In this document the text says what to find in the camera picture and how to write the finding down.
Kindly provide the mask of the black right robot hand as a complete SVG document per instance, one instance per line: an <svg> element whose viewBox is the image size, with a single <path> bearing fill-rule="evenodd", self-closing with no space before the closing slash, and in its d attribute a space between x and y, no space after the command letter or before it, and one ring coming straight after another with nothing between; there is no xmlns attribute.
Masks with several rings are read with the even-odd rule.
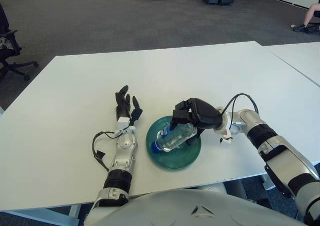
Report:
<svg viewBox="0 0 320 226"><path fill-rule="evenodd" d="M218 129L222 126L223 117L215 107L199 98L189 98L176 104L172 112L170 130L178 124L190 123L197 128L197 134L186 141L188 145L195 142L205 129Z"/></svg>

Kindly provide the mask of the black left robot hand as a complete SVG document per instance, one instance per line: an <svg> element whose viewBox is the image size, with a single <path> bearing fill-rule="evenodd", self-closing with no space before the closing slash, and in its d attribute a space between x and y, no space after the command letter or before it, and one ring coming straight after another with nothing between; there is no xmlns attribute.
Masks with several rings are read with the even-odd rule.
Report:
<svg viewBox="0 0 320 226"><path fill-rule="evenodd" d="M118 92L115 93L116 99L116 118L119 119L120 117L129 118L129 125L134 126L134 123L140 118L143 110L140 107L137 99L135 96L132 97L132 103L134 106L133 111L130 113L131 110L131 97L128 94L129 87L125 85L122 87Z"/></svg>

